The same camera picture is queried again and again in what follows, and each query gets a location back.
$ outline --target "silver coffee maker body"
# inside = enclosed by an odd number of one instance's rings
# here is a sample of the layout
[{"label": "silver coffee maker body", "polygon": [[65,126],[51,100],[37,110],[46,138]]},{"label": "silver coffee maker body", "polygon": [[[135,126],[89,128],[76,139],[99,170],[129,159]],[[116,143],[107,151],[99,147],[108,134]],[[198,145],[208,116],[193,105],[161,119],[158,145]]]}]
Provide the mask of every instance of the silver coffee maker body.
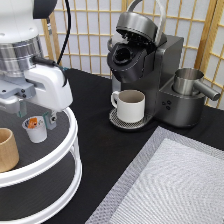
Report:
[{"label": "silver coffee maker body", "polygon": [[[159,27],[148,17],[131,12],[140,1],[134,1],[128,12],[120,16],[117,32],[122,38],[113,45],[108,43],[107,62],[113,73],[112,89],[134,89],[144,93],[147,116],[176,127],[194,126],[200,120],[206,96],[200,91],[184,95],[173,88],[184,39],[162,33],[165,11],[159,0]],[[217,100],[220,94],[208,88]]]}]

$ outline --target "mug handle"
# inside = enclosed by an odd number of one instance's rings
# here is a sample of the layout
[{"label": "mug handle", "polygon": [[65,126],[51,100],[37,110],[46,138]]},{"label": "mug handle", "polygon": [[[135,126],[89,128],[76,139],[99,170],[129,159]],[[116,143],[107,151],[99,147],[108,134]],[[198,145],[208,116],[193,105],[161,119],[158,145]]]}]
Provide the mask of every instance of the mug handle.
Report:
[{"label": "mug handle", "polygon": [[112,105],[113,105],[115,108],[117,108],[117,104],[115,103],[115,100],[114,100],[115,95],[118,97],[119,92],[118,92],[118,91],[115,91],[115,92],[112,93],[112,95],[111,95],[111,103],[112,103]]}]

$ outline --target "tan cup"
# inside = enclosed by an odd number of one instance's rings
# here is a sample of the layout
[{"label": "tan cup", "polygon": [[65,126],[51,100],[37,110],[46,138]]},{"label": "tan cup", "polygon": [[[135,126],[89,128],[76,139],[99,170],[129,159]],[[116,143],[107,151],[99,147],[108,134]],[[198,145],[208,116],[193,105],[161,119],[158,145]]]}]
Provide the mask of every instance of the tan cup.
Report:
[{"label": "tan cup", "polygon": [[19,162],[19,153],[13,132],[0,128],[0,173],[11,170]]}]

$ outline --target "frother handle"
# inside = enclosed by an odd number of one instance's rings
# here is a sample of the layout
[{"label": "frother handle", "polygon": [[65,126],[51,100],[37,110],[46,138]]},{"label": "frother handle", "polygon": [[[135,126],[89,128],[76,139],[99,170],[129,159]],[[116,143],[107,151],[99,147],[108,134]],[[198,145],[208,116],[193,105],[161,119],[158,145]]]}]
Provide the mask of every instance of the frother handle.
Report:
[{"label": "frother handle", "polygon": [[194,88],[202,92],[205,96],[210,98],[212,101],[216,101],[220,98],[221,94],[212,89],[211,87],[205,85],[203,82],[196,80],[194,82]]},{"label": "frother handle", "polygon": [[111,103],[112,103],[112,105],[113,105],[115,108],[117,108],[117,104],[116,104],[116,102],[115,102],[115,96],[117,96],[117,97],[116,97],[116,99],[117,99],[117,98],[118,98],[118,95],[119,95],[119,92],[118,92],[118,91],[113,92],[112,95],[111,95]]},{"label": "frother handle", "polygon": [[[135,0],[133,1],[128,9],[127,12],[133,12],[134,8],[136,7],[136,5],[138,5],[139,2],[141,2],[142,0]],[[165,26],[166,23],[166,12],[165,9],[163,7],[163,5],[161,4],[160,0],[156,0],[157,4],[159,5],[159,10],[160,10],[160,21],[159,21],[159,26],[158,26],[158,30],[156,33],[156,38],[155,38],[155,45],[159,46],[160,43],[160,39],[163,33],[163,28]]]}]

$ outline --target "black countertop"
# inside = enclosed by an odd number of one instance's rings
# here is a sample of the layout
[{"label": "black countertop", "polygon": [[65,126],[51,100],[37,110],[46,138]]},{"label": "black countertop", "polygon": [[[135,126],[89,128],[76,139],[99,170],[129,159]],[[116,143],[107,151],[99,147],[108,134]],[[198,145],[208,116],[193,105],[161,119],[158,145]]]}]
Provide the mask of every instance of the black countertop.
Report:
[{"label": "black countertop", "polygon": [[78,121],[83,176],[69,204],[47,224],[83,224],[95,211],[158,126],[224,150],[224,111],[204,107],[200,123],[177,129],[153,120],[135,133],[121,132],[109,122],[111,80],[68,70],[73,110]]}]

